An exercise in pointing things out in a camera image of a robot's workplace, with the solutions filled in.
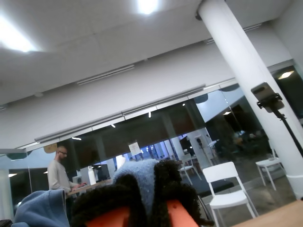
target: wooden table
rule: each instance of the wooden table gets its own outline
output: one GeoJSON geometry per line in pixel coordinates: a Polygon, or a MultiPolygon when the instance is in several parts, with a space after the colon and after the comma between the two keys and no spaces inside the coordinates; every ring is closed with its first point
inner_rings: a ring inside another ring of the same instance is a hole
{"type": "Polygon", "coordinates": [[[302,227],[303,201],[296,201],[234,227],[302,227]]]}
{"type": "Polygon", "coordinates": [[[67,193],[67,196],[71,196],[71,195],[74,195],[74,194],[76,194],[76,193],[79,193],[79,192],[82,192],[82,191],[86,191],[86,190],[88,190],[88,189],[92,189],[92,188],[95,188],[95,187],[97,187],[97,186],[110,184],[110,183],[112,183],[112,180],[111,180],[111,179],[105,180],[105,181],[100,181],[100,182],[98,182],[98,183],[96,183],[96,184],[87,185],[87,186],[81,187],[81,188],[79,188],[79,189],[77,189],[77,190],[74,190],[74,191],[72,191],[72,192],[69,192],[69,193],[67,193]]]}

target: white pillar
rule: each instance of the white pillar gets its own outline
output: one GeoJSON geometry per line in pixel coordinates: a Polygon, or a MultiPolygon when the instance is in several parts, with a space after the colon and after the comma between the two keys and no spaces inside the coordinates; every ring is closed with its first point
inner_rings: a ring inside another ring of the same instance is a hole
{"type": "Polygon", "coordinates": [[[179,160],[181,160],[184,156],[184,151],[181,146],[180,140],[178,137],[174,137],[171,139],[172,144],[174,145],[174,148],[176,150],[176,153],[178,155],[179,160]]]}
{"type": "Polygon", "coordinates": [[[110,176],[111,179],[113,179],[113,176],[114,176],[115,170],[116,170],[114,159],[111,158],[109,160],[106,160],[106,164],[107,164],[107,169],[108,169],[109,176],[110,176]]]}
{"type": "Polygon", "coordinates": [[[204,154],[202,148],[200,148],[196,137],[199,136],[198,131],[192,131],[187,134],[189,138],[190,144],[193,147],[193,150],[196,154],[196,158],[198,159],[198,163],[200,165],[201,170],[211,166],[211,163],[208,161],[206,155],[204,154]]]}
{"type": "Polygon", "coordinates": [[[167,151],[169,153],[169,156],[172,157],[174,155],[174,151],[172,150],[172,146],[170,144],[170,141],[166,140],[166,141],[164,141],[164,144],[165,144],[166,149],[167,149],[167,151]]]}
{"type": "Polygon", "coordinates": [[[303,197],[303,158],[284,124],[273,113],[259,109],[257,99],[250,90],[267,82],[282,96],[285,107],[280,111],[286,115],[287,122],[303,145],[303,129],[298,119],[226,2],[203,0],[198,12],[234,72],[267,136],[273,142],[296,197],[303,197]]]}

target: paper sign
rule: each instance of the paper sign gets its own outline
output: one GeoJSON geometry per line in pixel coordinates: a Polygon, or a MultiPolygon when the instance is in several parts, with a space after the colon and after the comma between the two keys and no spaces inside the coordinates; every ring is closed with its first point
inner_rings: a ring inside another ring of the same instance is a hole
{"type": "Polygon", "coordinates": [[[132,156],[135,156],[135,155],[141,153],[139,144],[137,142],[129,144],[128,147],[129,147],[129,149],[130,149],[130,151],[132,153],[132,156]]]}

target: fuzzy fabric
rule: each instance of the fuzzy fabric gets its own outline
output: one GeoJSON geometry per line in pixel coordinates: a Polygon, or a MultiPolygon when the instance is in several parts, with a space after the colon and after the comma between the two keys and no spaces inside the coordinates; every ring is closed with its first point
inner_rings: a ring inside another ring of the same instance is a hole
{"type": "Polygon", "coordinates": [[[157,163],[158,161],[155,159],[147,159],[140,162],[126,162],[117,170],[113,177],[113,184],[117,182],[117,179],[125,175],[135,177],[139,186],[141,200],[148,216],[152,211],[155,191],[154,167],[157,163]]]}
{"type": "Polygon", "coordinates": [[[78,197],[72,209],[71,225],[85,227],[88,221],[127,206],[130,208],[128,227],[171,227],[166,204],[169,200],[179,200],[199,226],[214,225],[213,221],[201,218],[195,189],[181,183],[176,162],[167,160],[129,162],[117,171],[112,185],[78,197]]]}

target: plastic chair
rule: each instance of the plastic chair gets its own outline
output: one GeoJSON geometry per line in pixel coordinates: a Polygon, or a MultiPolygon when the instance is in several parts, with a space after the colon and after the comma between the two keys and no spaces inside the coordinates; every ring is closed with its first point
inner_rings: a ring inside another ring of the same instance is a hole
{"type": "MultiPolygon", "coordinates": [[[[239,178],[237,169],[233,162],[227,162],[209,168],[205,168],[203,169],[203,174],[209,184],[210,191],[213,195],[213,199],[209,205],[212,209],[214,221],[217,227],[219,227],[219,223],[214,210],[218,210],[219,212],[219,209],[221,208],[228,208],[228,207],[234,207],[234,206],[246,204],[248,210],[250,211],[251,216],[253,218],[258,216],[258,212],[255,206],[253,205],[250,197],[248,196],[242,184],[242,181],[239,178]],[[231,192],[228,194],[223,194],[223,195],[215,195],[214,189],[212,187],[212,182],[227,179],[227,178],[232,178],[232,177],[237,178],[241,190],[236,192],[231,192]]],[[[219,216],[221,221],[224,223],[220,212],[219,212],[219,216]]]]}
{"type": "Polygon", "coordinates": [[[191,157],[190,154],[184,155],[181,158],[181,160],[182,160],[182,164],[181,164],[182,167],[179,169],[179,172],[185,172],[185,175],[188,178],[188,180],[189,180],[189,182],[190,182],[191,185],[193,185],[193,183],[191,182],[191,180],[190,180],[190,178],[189,178],[189,176],[187,174],[187,170],[193,169],[195,171],[195,173],[198,175],[199,179],[202,180],[201,177],[200,177],[200,175],[199,175],[199,173],[198,173],[198,171],[197,171],[197,169],[194,167],[193,160],[192,160],[192,157],[191,157]],[[185,163],[189,162],[189,161],[191,162],[191,165],[186,166],[185,163]]]}

